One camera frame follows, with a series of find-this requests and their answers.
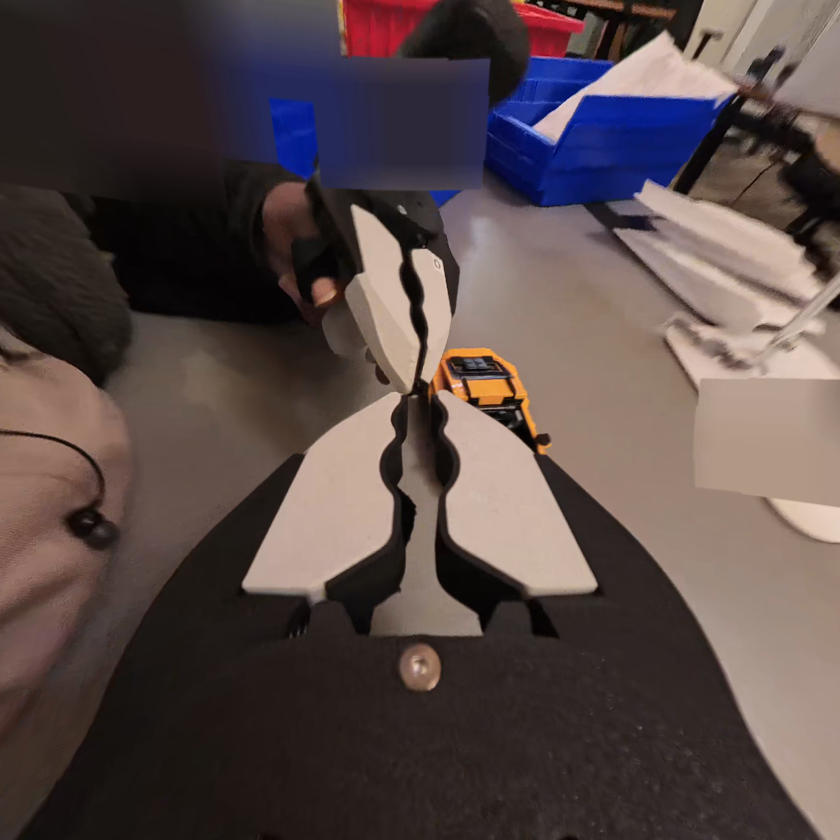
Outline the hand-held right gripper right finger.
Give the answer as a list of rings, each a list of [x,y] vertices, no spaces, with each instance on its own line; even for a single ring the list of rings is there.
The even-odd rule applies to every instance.
[[[525,597],[594,593],[595,575],[538,455],[451,392],[430,398],[429,421],[444,546]]]

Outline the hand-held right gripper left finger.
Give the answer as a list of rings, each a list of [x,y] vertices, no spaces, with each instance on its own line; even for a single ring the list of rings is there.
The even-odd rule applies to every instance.
[[[393,535],[395,497],[382,457],[398,440],[405,398],[382,398],[342,420],[305,452],[248,568],[250,595],[328,599],[328,584],[383,549]]]

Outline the person's left hand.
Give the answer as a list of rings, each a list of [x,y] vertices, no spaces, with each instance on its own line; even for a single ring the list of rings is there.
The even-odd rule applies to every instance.
[[[320,276],[311,284],[312,302],[298,288],[293,267],[292,243],[314,237],[317,226],[312,216],[304,182],[285,182],[266,195],[261,220],[266,241],[266,260],[276,275],[278,285],[294,302],[303,320],[317,328],[324,313],[343,297],[343,286],[334,276]]]

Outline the pile of white paper bags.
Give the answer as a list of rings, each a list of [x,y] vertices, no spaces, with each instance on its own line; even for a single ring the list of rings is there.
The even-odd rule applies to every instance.
[[[731,333],[780,329],[823,289],[803,247],[728,207],[646,180],[649,229],[615,235],[696,315]]]

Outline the person's left forearm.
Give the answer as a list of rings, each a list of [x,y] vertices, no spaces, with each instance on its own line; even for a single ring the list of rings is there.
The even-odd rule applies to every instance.
[[[184,319],[275,326],[298,320],[270,262],[264,208],[290,186],[306,211],[303,179],[278,164],[226,160],[220,206],[155,204],[94,196],[78,210],[110,253],[132,310]]]

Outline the orange lego car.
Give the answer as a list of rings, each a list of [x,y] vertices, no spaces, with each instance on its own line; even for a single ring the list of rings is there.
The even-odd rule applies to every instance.
[[[496,419],[536,454],[548,453],[551,436],[538,430],[516,367],[492,350],[445,351],[427,387],[427,397],[441,392],[450,392]]]

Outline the red plastic bin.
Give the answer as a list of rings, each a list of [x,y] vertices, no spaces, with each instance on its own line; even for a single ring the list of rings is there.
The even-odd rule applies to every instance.
[[[344,1],[344,44],[351,57],[389,57],[429,12],[434,1]],[[550,10],[509,2],[528,30],[531,56],[563,58],[585,23]]]

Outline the crumpled white paper bags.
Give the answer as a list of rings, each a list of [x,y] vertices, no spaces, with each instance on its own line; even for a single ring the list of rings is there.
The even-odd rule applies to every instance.
[[[563,101],[533,128],[558,140],[588,96],[708,99],[720,105],[737,90],[718,70],[685,58],[671,35],[663,32]]]

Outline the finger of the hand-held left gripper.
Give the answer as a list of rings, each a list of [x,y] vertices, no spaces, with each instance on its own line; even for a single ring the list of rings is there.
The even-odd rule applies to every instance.
[[[419,288],[413,311],[419,317],[416,332],[421,345],[415,382],[409,393],[419,394],[431,384],[438,371],[448,341],[452,311],[442,258],[427,248],[414,248],[409,261]]]
[[[385,217],[350,205],[360,271],[345,291],[353,320],[367,349],[396,391],[413,389],[420,341],[413,311],[419,291],[410,252],[422,243],[421,230],[404,214],[385,206]]]

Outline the white book stand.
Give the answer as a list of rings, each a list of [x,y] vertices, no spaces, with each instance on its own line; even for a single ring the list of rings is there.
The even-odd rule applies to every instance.
[[[793,530],[839,543],[838,364],[804,339],[838,275],[772,337],[672,318],[665,341],[696,387],[701,489],[766,500]]]

